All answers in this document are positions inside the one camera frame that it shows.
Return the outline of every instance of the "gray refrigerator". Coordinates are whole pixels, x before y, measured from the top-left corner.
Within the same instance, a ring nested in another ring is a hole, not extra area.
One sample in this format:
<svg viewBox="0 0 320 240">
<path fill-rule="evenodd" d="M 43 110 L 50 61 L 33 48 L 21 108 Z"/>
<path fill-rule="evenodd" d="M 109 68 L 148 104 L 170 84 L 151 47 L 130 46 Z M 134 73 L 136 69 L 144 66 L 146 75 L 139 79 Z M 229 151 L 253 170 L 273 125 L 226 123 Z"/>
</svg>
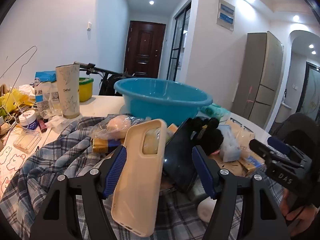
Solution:
<svg viewBox="0 0 320 240">
<path fill-rule="evenodd" d="M 280 81 L 283 45 L 271 33 L 248 33 L 231 111 L 264 128 Z"/>
</svg>

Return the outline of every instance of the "wooden door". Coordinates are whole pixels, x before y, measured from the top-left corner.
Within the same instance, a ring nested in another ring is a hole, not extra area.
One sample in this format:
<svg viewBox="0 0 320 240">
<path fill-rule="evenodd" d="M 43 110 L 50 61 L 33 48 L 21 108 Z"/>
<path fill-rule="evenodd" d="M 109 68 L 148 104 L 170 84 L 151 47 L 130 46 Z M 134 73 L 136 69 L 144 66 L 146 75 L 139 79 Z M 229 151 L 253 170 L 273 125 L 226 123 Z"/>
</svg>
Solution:
<svg viewBox="0 0 320 240">
<path fill-rule="evenodd" d="M 131 21 L 124 71 L 137 77 L 158 78 L 165 24 Z"/>
</svg>

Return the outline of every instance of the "beige phone case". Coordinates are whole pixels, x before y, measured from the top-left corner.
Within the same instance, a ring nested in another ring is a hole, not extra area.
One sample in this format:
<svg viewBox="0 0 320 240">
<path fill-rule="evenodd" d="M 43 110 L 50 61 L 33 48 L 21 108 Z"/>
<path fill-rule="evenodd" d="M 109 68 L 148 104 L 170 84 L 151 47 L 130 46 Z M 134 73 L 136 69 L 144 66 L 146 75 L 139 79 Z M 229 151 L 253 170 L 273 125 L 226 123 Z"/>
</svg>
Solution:
<svg viewBox="0 0 320 240">
<path fill-rule="evenodd" d="M 145 134 L 160 128 L 158 152 L 143 153 Z M 166 123 L 161 119 L 132 126 L 126 135 L 127 161 L 116 186 L 111 215 L 114 221 L 140 237 L 153 234 L 159 200 Z"/>
</svg>

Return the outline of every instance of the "plaid cloth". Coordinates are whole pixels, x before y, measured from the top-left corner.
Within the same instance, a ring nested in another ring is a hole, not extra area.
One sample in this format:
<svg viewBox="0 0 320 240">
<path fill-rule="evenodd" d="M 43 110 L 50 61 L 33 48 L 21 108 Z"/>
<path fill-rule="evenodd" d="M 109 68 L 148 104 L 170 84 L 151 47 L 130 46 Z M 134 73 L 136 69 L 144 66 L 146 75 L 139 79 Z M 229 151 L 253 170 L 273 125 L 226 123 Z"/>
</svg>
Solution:
<svg viewBox="0 0 320 240">
<path fill-rule="evenodd" d="M 103 119 L 83 118 L 71 123 L 56 141 L 29 157 L 13 176 L 1 199 L 0 208 L 21 239 L 29 239 L 31 225 L 58 175 L 65 174 L 68 178 L 82 176 L 93 167 L 99 166 L 106 157 L 106 154 L 92 152 L 89 137 L 92 127 Z M 260 174 L 279 204 L 282 187 L 266 177 L 263 172 Z M 117 239 L 140 239 L 113 221 L 111 197 L 103 203 Z M 77 209 L 82 237 L 84 240 L 90 239 L 81 196 L 77 196 Z M 242 197 L 238 196 L 229 239 L 237 237 L 241 209 Z M 191 203 L 185 194 L 177 191 L 167 192 L 159 196 L 155 232 L 146 239 L 202 239 L 206 227 L 207 223 L 202 222 L 197 215 L 197 206 Z"/>
</svg>

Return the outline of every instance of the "door frame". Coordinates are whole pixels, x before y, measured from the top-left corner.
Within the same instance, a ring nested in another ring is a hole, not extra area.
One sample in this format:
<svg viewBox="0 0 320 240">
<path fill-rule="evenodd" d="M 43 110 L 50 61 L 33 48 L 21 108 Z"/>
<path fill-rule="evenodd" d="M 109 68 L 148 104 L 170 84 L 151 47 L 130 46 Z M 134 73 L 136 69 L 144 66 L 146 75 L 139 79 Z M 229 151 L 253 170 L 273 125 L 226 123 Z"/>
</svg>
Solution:
<svg viewBox="0 0 320 240">
<path fill-rule="evenodd" d="M 127 62 L 127 54 L 128 54 L 128 49 L 129 49 L 129 42 L 130 42 L 130 33 L 132 32 L 132 23 L 133 22 L 143 22 L 143 23 L 148 23 L 148 24 L 153 24 L 153 25 L 163 25 L 163 33 L 162 33 L 162 40 L 161 40 L 161 51 L 159 55 L 159 67 L 158 67 L 158 75 L 159 76 L 159 70 L 160 70 L 160 63 L 161 63 L 161 56 L 162 56 L 162 51 L 163 51 L 163 41 L 164 41 L 164 34 L 165 34 L 165 30 L 167 28 L 166 24 L 162 24 L 162 23 L 153 23 L 153 22 L 144 22 L 144 21 L 130 21 L 129 24 L 129 29 L 128 29 L 128 36 L 127 36 L 127 43 L 125 46 L 125 54 L 124 54 L 124 65 L 123 65 L 123 73 L 125 73 L 126 71 L 126 62 Z"/>
<path fill-rule="evenodd" d="M 178 18 L 184 14 L 184 19 L 183 19 L 183 24 L 182 24 L 182 30 L 181 30 L 181 37 L 180 37 L 180 42 L 179 42 L 179 48 L 178 50 L 178 55 L 177 55 L 177 62 L 176 62 L 176 66 L 175 66 L 175 70 L 174 70 L 174 76 L 173 76 L 173 81 L 176 80 L 176 76 L 177 76 L 177 71 L 178 71 L 178 64 L 179 64 L 179 58 L 180 58 L 180 52 L 181 52 L 181 46 L 182 46 L 182 41 L 183 41 L 183 31 L 184 31 L 184 26 L 186 23 L 186 15 L 187 15 L 187 11 L 189 9 L 191 9 L 191 3 L 189 3 L 187 6 L 185 6 L 185 8 L 174 18 L 176 21 L 175 27 L 174 27 L 174 34 L 173 34 L 173 39 L 172 39 L 172 46 L 171 46 L 171 52 L 170 52 L 170 60 L 169 60 L 169 66 L 168 66 L 168 72 L 167 72 L 167 80 L 169 78 L 169 73 L 170 73 L 170 66 L 171 66 L 171 61 L 172 61 L 172 54 L 173 54 L 173 46 L 174 46 L 174 40 L 176 37 L 176 33 L 177 33 L 177 25 L 178 25 Z"/>
<path fill-rule="evenodd" d="M 310 63 L 310 62 L 307 62 L 306 63 L 306 73 L 305 73 L 305 76 L 304 76 L 304 81 L 303 81 L 303 87 L 302 87 L 302 92 L 301 92 L 301 96 L 300 96 L 300 100 L 299 100 L 299 104 L 298 104 L 298 107 L 297 107 L 297 111 L 296 113 L 300 112 L 301 109 L 302 109 L 302 105 L 303 105 L 303 100 L 306 96 L 306 91 L 307 91 L 307 85 L 308 85 L 308 81 L 309 81 L 309 72 L 310 72 L 310 68 L 312 68 L 313 70 L 315 71 L 318 71 L 320 72 L 320 70 L 318 69 L 319 67 Z M 317 113 L 317 116 L 316 116 L 316 120 L 317 121 L 320 117 L 320 107 L 318 109 L 318 113 Z"/>
</svg>

